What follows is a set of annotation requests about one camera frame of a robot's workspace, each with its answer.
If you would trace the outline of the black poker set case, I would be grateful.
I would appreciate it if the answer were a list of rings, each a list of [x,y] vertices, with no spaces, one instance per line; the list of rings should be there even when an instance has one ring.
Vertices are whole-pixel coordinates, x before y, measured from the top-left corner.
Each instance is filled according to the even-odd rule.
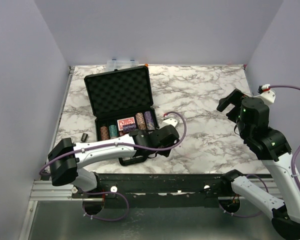
[[[118,137],[129,133],[119,131],[117,120],[134,117],[136,129],[136,114],[150,111],[155,130],[159,129],[156,113],[153,108],[153,94],[149,69],[137,66],[121,70],[87,75],[84,78],[88,99],[95,116],[96,140],[101,140],[100,128],[116,125]],[[147,133],[154,130],[143,130]]]

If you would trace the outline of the black white tool on table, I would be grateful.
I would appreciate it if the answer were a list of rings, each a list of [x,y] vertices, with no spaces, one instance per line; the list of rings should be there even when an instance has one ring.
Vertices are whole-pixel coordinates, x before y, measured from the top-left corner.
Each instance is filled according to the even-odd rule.
[[[88,137],[89,137],[89,135],[87,133],[83,133],[82,136],[81,136],[81,139],[80,139],[81,142],[86,143],[87,140],[88,140]]]

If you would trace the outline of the red playing card deck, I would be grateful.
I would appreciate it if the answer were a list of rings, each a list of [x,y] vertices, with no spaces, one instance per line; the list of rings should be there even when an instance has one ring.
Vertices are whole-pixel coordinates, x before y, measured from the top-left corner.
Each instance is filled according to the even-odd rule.
[[[134,117],[127,117],[117,120],[117,126],[119,131],[123,131],[124,126],[135,124],[135,118]]]

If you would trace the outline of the purple grey chip stack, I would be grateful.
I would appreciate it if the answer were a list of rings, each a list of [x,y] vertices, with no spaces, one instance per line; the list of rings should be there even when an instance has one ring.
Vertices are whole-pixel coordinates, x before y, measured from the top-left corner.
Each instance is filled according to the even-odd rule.
[[[127,124],[123,126],[123,132],[124,133],[130,133],[132,131],[134,131],[137,128],[137,126],[135,124]]]

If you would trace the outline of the orange chip stack upper right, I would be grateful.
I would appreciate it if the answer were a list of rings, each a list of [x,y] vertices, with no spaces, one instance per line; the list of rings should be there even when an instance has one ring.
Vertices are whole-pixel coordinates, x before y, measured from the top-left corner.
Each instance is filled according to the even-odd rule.
[[[147,130],[147,124],[144,119],[144,115],[139,112],[135,115],[137,126],[140,130]]]

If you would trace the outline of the clear plastic box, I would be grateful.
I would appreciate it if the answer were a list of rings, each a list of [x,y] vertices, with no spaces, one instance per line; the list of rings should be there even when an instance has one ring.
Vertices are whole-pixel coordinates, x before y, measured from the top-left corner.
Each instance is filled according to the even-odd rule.
[[[111,59],[107,61],[105,71],[112,72],[114,70],[134,68],[139,65],[139,62],[134,59]]]

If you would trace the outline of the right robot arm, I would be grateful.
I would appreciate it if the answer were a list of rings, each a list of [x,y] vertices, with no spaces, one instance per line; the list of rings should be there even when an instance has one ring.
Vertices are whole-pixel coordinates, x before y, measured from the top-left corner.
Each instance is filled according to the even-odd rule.
[[[259,88],[259,95],[247,96],[238,89],[221,98],[217,110],[229,105],[227,118],[235,123],[243,143],[257,156],[272,176],[281,198],[272,196],[253,184],[238,170],[221,176],[220,191],[244,197],[270,219],[276,232],[286,240],[300,240],[300,174],[296,152],[280,131],[269,126],[270,108],[276,93],[270,85]]]

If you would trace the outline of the green chip stack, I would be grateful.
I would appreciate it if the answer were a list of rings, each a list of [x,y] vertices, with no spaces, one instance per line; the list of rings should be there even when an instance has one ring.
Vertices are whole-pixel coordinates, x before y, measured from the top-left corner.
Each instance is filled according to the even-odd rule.
[[[118,137],[118,130],[116,125],[112,124],[108,127],[110,139],[115,139]]]

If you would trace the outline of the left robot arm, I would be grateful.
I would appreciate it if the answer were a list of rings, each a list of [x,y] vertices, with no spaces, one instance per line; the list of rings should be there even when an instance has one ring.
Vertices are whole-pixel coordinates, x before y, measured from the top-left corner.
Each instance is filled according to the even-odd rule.
[[[48,154],[52,185],[73,184],[89,197],[97,197],[101,185],[85,167],[113,159],[127,159],[121,165],[128,166],[142,163],[153,154],[168,156],[179,137],[176,128],[168,124],[150,133],[137,129],[118,138],[90,143],[73,143],[70,137],[64,138]]]

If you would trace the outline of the orange chip stack left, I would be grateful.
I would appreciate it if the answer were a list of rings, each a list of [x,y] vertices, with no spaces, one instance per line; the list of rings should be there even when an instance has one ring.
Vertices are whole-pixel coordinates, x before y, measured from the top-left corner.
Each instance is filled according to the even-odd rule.
[[[109,130],[108,130],[108,128],[106,126],[102,126],[100,128],[100,139],[102,141],[110,139]]]

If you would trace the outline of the black mounting rail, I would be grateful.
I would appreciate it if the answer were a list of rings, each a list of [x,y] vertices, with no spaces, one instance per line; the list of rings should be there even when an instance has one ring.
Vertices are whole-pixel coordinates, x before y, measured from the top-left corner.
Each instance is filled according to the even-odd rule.
[[[103,195],[88,195],[79,189],[69,199],[107,209],[217,208],[219,200],[235,196],[220,174],[100,173],[97,180],[95,192]]]

